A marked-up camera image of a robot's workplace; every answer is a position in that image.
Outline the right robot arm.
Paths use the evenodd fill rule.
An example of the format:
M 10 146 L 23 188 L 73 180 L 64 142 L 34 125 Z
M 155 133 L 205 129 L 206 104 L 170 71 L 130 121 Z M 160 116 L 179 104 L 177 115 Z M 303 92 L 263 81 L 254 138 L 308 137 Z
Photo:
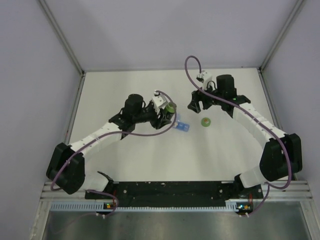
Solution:
M 233 192 L 237 197 L 245 198 L 254 186 L 289 177 L 302 170 L 300 137 L 295 133 L 287 134 L 274 126 L 254 108 L 246 96 L 238 95 L 232 75 L 219 75 L 213 81 L 213 76 L 204 70 L 197 74 L 196 79 L 202 83 L 202 87 L 191 93 L 188 109 L 198 114 L 211 106 L 220 106 L 263 148 L 258 165 L 235 176 Z

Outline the green bottle cap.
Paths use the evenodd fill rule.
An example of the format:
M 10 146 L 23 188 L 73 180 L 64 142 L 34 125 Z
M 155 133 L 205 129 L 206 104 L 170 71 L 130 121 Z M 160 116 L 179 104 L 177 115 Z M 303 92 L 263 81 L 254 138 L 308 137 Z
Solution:
M 203 127 L 207 128 L 211 125 L 211 120 L 208 117 L 204 117 L 201 119 L 200 123 Z

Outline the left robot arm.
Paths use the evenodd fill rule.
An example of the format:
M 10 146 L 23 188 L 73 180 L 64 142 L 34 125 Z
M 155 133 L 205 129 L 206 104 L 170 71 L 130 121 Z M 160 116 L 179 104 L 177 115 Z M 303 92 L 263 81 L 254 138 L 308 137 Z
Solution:
M 130 94 L 119 113 L 88 136 L 73 142 L 58 144 L 52 154 L 46 176 L 52 181 L 51 191 L 64 191 L 72 195 L 77 191 L 96 191 L 109 198 L 114 191 L 111 179 L 101 170 L 90 171 L 91 158 L 109 145 L 128 135 L 136 136 L 137 124 L 150 123 L 158 132 L 166 133 L 177 119 L 177 106 L 164 92 L 157 90 L 149 102 L 139 94 Z

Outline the blue pill organizer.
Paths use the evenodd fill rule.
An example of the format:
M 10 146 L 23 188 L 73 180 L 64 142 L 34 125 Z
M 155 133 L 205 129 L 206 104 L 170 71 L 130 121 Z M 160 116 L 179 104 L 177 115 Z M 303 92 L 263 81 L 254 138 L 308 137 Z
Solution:
M 188 132 L 190 129 L 190 125 L 181 121 L 181 115 L 178 113 L 176 116 L 176 121 L 173 125 L 174 129 L 179 131 Z

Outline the green pill bottle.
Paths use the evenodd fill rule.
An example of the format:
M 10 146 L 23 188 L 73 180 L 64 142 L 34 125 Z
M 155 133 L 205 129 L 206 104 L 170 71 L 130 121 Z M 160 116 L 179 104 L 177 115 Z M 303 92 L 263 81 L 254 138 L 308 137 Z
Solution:
M 176 108 L 177 108 L 177 105 L 174 102 L 169 102 L 163 110 L 163 114 L 165 115 L 165 118 L 170 120 L 175 115 Z

